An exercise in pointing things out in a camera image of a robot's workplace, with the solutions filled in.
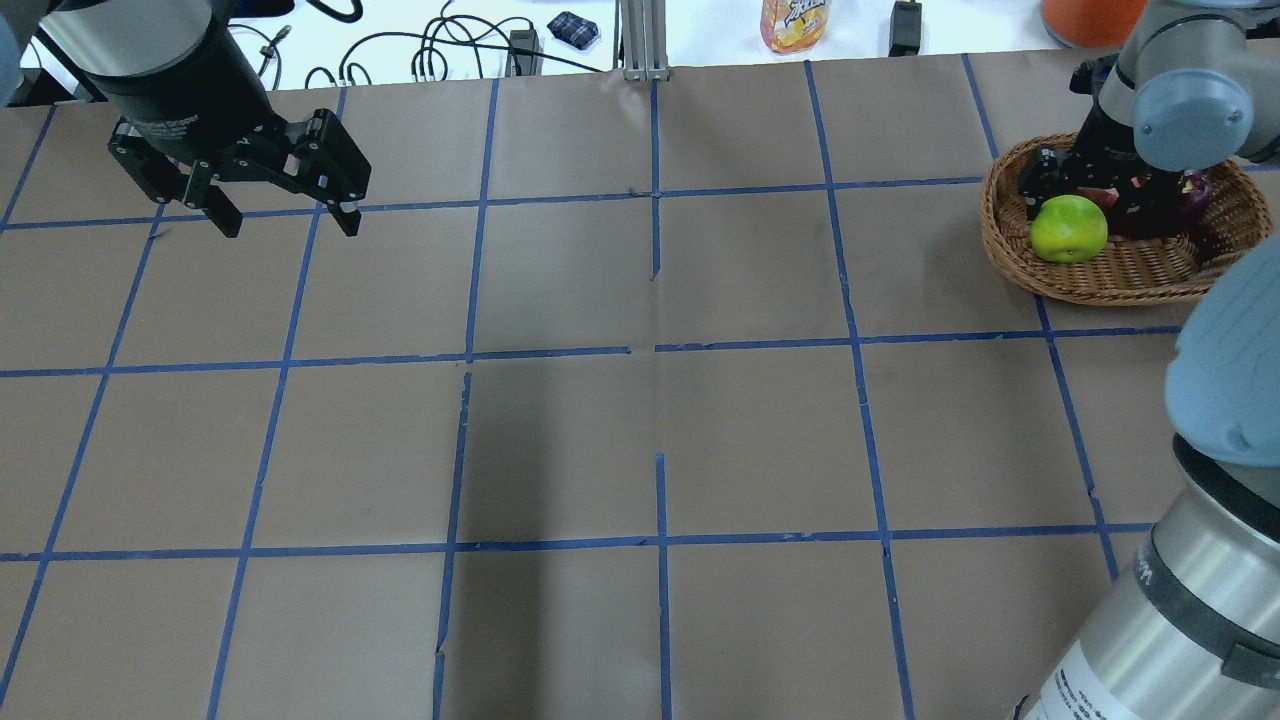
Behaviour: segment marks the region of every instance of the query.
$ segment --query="orange object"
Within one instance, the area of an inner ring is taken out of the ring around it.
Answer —
[[[760,37],[778,55],[814,46],[827,32],[831,0],[764,0]]]
[[[1041,0],[1044,27],[1075,47],[1124,45],[1147,0]]]

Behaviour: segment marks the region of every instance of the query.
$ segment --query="blue tape grid line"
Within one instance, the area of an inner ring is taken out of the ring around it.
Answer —
[[[1152,523],[1117,523],[1106,525],[1108,534],[1148,533]],[[1098,532],[1094,524],[1085,525],[1011,525],[988,528],[918,528],[891,530],[897,541],[915,539],[974,539],[974,538],[1039,538],[1088,536]],[[399,544],[340,544],[305,547],[253,547],[250,557],[348,557],[366,555],[445,555],[497,553],[497,552],[552,552],[559,550],[607,550],[618,547],[677,547],[704,544],[780,544],[780,543],[858,543],[881,542],[879,530],[829,530],[817,533],[721,533],[689,536],[622,536],[604,538],[566,538],[529,542],[421,542]],[[92,550],[55,551],[50,562],[93,562],[119,560],[207,560],[236,559],[237,547],[196,547],[173,550]],[[38,562],[44,552],[0,553],[0,562]]]
[[[658,454],[654,462],[658,479],[658,637],[662,667],[662,720],[672,720],[671,694],[671,574],[668,571],[667,537],[667,456]]]
[[[1178,334],[1180,325],[1157,325],[1149,328],[1087,328],[1074,331],[1053,331],[1055,338],[1120,337],[1147,334]],[[993,331],[977,333],[923,333],[899,336],[872,336],[859,338],[859,345],[900,345],[924,342],[972,342],[988,340],[1043,340],[1048,337],[1039,331]],[[815,337],[800,340],[742,340],[723,342],[685,342],[655,345],[655,352],[707,352],[716,350],[771,350],[786,347],[842,347],[851,345],[846,337]],[[527,360],[532,357],[579,357],[598,355],[631,355],[627,346],[604,347],[557,347],[548,350],[498,350],[475,352],[472,360],[485,363],[493,360]],[[408,365],[420,363],[460,363],[466,360],[463,352],[444,352],[440,355],[370,355],[358,357],[311,357],[289,360],[291,368],[333,368],[338,365]],[[0,378],[60,378],[77,375],[137,375],[147,373],[218,373],[233,370],[279,370],[285,363],[280,360],[250,360],[236,363],[178,363],[173,365],[118,365],[114,368],[33,368],[24,370],[0,370]]]
[[[435,638],[435,670],[431,678],[431,717],[440,720],[444,698],[444,642],[449,637],[449,615],[453,606],[453,568],[458,546],[458,515],[462,507],[462,466],[467,455],[467,425],[471,413],[471,373],[462,377],[462,402],[458,410],[458,439],[453,452],[453,489],[449,493],[449,529],[444,552],[444,573],[440,578],[440,618]]]
[[[874,190],[878,187],[920,187],[920,186],[934,186],[934,184],[978,184],[982,182],[979,177],[955,177],[955,178],[908,178],[908,179],[890,179],[890,181],[865,181],[865,182],[837,182],[833,183],[836,190]],[[778,186],[760,186],[760,187],[717,187],[705,190],[653,190],[646,192],[612,192],[600,195],[556,195],[556,196],[541,196],[541,197],[486,197],[484,204],[486,208],[498,206],[512,206],[512,205],[544,205],[544,204],[559,204],[559,202],[616,202],[620,200],[636,200],[649,197],[652,200],[659,200],[663,197],[714,197],[721,195],[769,195],[769,193],[786,193],[786,192],[814,192],[826,190],[826,184],[778,184]],[[362,213],[402,213],[411,210],[443,210],[443,209],[477,209],[480,208],[479,200],[443,200],[435,202],[396,202],[385,205],[362,205],[360,210]],[[247,210],[244,211],[246,218],[285,218],[294,215],[310,215],[311,210],[307,209],[289,209],[289,210]],[[161,218],[163,224],[170,223],[198,223],[204,222],[206,218],[204,215],[173,215]],[[88,220],[40,220],[28,223],[0,223],[0,231],[35,231],[35,229],[54,229],[54,228],[92,228],[92,227],[108,227],[108,225],[146,225],[151,224],[154,220],[151,218],[95,218]]]
[[[982,131],[987,137],[987,149],[991,151],[992,160],[995,160],[1000,156],[1000,150],[996,147],[996,140],[991,132],[991,120],[987,114],[987,105],[982,100],[982,90],[978,87],[978,78],[974,76],[973,63],[969,61],[969,55],[961,55],[961,60],[964,63],[965,76],[969,78],[969,90],[973,94],[974,105],[978,109],[978,118],[982,120]],[[1039,315],[1044,345],[1048,348],[1050,361],[1053,365],[1053,375],[1057,380],[1059,395],[1062,397],[1062,409],[1066,413],[1066,420],[1071,428],[1071,441],[1075,445],[1075,455],[1080,464],[1080,474],[1084,478],[1084,488],[1089,497],[1089,505],[1093,507],[1093,521],[1094,525],[1097,525],[1098,538],[1102,542],[1102,556],[1107,562],[1107,573],[1111,574],[1112,580],[1116,580],[1120,577],[1120,570],[1116,565],[1115,548],[1111,546],[1111,536],[1107,532],[1107,521],[1106,514],[1102,511],[1102,501],[1097,497],[1097,486],[1093,480],[1093,468],[1089,464],[1089,454],[1084,447],[1084,436],[1080,433],[1080,421],[1075,413],[1075,404],[1071,401],[1071,387],[1066,380],[1066,373],[1062,369],[1062,357],[1057,351],[1056,338],[1059,333],[1053,329],[1053,324],[1050,322],[1048,309],[1044,305],[1044,299],[1039,295],[1036,296],[1036,313]]]
[[[347,104],[347,88],[338,92],[338,106],[334,114],[342,118]],[[218,716],[218,703],[223,694],[223,679],[227,675],[227,659],[230,655],[232,635],[236,632],[236,616],[239,611],[239,598],[244,589],[244,574],[248,570],[250,548],[253,547],[253,530],[257,528],[257,515],[262,505],[262,488],[266,483],[266,473],[271,464],[271,448],[275,445],[275,430],[279,427],[280,409],[284,405],[284,389],[289,382],[291,360],[293,359],[293,342],[298,333],[298,316],[302,314],[302,297],[306,293],[307,274],[311,269],[311,255],[315,251],[316,231],[320,227],[320,218],[325,208],[316,202],[311,209],[311,223],[307,227],[307,242],[302,251],[302,263],[298,268],[298,281],[293,291],[293,307],[289,311],[289,327],[284,336],[284,352],[280,360],[279,378],[275,383],[275,397],[271,401],[271,414],[266,423],[266,436],[262,438],[262,454],[259,457],[257,477],[253,482],[253,495],[250,500],[248,516],[244,520],[244,534],[241,539],[239,552],[236,562],[236,579],[232,583],[230,601],[227,603],[227,620],[223,624],[221,641],[218,647],[218,662],[214,666],[214,678],[209,691],[209,708],[206,720],[215,720]]]
[[[40,126],[40,132],[36,135],[36,143],[31,147],[31,154],[27,155],[27,163],[22,167],[22,174],[18,176],[18,184],[13,188],[13,195],[9,197],[9,205],[4,209],[4,215],[0,217],[0,227],[9,224],[9,219],[13,218],[13,209],[18,206],[18,197],[22,196],[22,188],[27,186],[27,178],[31,176],[31,168],[36,164],[36,155],[40,154],[40,147],[45,143],[45,136],[49,135],[49,126],[54,124],[54,111],[58,110],[58,105],[49,106],[49,114],[45,115],[45,123]]]
[[[884,507],[884,488],[881,484],[879,459],[876,452],[876,432],[872,423],[870,401],[867,396],[867,377],[864,374],[861,342],[858,334],[858,319],[850,299],[849,272],[845,265],[845,241],[840,227],[840,206],[836,202],[836,183],[831,170],[831,151],[827,146],[827,128],[822,119],[822,102],[818,99],[818,83],[813,76],[813,63],[804,61],[805,79],[809,83],[809,100],[813,104],[813,119],[818,131],[818,147],[822,151],[822,173],[827,188],[827,208],[831,213],[831,234],[835,240],[836,268],[840,273],[840,292],[845,304],[845,319],[849,324],[850,348],[854,355],[854,379],[858,386],[858,406],[861,413],[863,434],[867,442],[867,461],[870,470],[872,495],[876,501],[876,525],[881,541],[881,557],[884,568],[884,591],[888,603],[890,629],[893,635],[893,655],[897,660],[897,678],[902,694],[902,711],[906,720],[915,720],[915,702],[911,697],[911,676],[906,664],[906,641],[902,634],[902,615],[897,602],[897,579],[893,571],[893,536],[890,530],[888,512]]]
[[[467,350],[466,361],[475,360],[476,348],[476,309],[480,300],[480,263],[484,258],[484,223],[489,210],[489,168],[493,164],[493,132],[498,115],[498,81],[494,79],[489,91],[489,118],[484,133],[484,165],[480,170],[480,201],[476,205],[476,245],[471,255],[471,291],[467,300]]]
[[[32,156],[35,156],[37,150],[38,146],[32,151]],[[115,365],[115,357],[120,351],[120,343],[124,341],[124,329],[129,324],[129,314],[133,311],[133,304],[138,297],[138,287],[142,284],[142,273],[146,270],[147,260],[151,258],[151,247],[155,245],[156,228],[159,227],[160,218],[163,215],[164,205],[160,205],[156,208],[155,219],[151,223],[151,232],[147,233],[147,240],[142,246],[142,255],[138,258],[138,265],[133,273],[133,283],[129,286],[129,295],[124,301],[124,309],[120,311],[120,322],[115,327],[115,337],[111,340],[111,350],[106,357],[108,369]],[[104,374],[102,379],[97,383],[97,392],[93,395],[92,405],[90,405],[88,419],[84,420],[84,429],[81,433],[79,445],[76,447],[76,457],[72,461],[72,468],[67,475],[67,484],[63,486],[63,495],[58,501],[58,511],[54,514],[52,524],[49,528],[49,537],[45,539],[45,548],[40,553],[40,564],[36,566],[36,575],[31,583],[31,592],[27,594],[27,605],[23,607],[22,619],[18,623],[18,632],[15,633],[13,646],[9,650],[9,657],[5,661],[4,675],[0,676],[0,707],[4,707],[5,696],[9,693],[9,684],[13,682],[13,671],[18,665],[18,653],[22,651],[23,641],[27,637],[27,629],[31,626],[31,618],[36,610],[36,601],[40,600],[40,591],[45,583],[45,574],[49,571],[49,564],[52,560],[54,546],[58,542],[58,534],[61,530],[63,520],[67,518],[67,507],[70,505],[72,492],[76,489],[76,479],[79,477],[81,465],[84,462],[84,454],[88,450],[90,438],[93,436],[93,425],[97,421],[97,414],[102,407],[102,397],[106,395],[106,384],[110,379],[110,374]]]

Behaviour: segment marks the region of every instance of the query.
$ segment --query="green apple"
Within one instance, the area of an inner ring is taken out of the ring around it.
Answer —
[[[1032,222],[1032,250],[1050,263],[1083,263],[1107,243],[1107,217],[1092,200],[1059,195]]]

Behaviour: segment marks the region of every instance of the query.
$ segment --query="juice bottle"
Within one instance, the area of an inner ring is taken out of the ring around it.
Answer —
[[[831,0],[764,0],[760,37],[780,55],[813,47],[827,31]]]

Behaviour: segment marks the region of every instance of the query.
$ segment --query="wicker basket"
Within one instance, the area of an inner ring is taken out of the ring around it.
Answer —
[[[1036,147],[1068,150],[1075,135],[1037,137],[1000,156],[982,183],[982,241],[987,258],[1014,284],[1080,305],[1158,305],[1196,300],[1213,281],[1275,229],[1253,181],[1228,160],[1208,170],[1213,186],[1204,218],[1172,238],[1112,237],[1096,258],[1060,264],[1041,260],[1027,240],[1027,204],[1018,176]]]

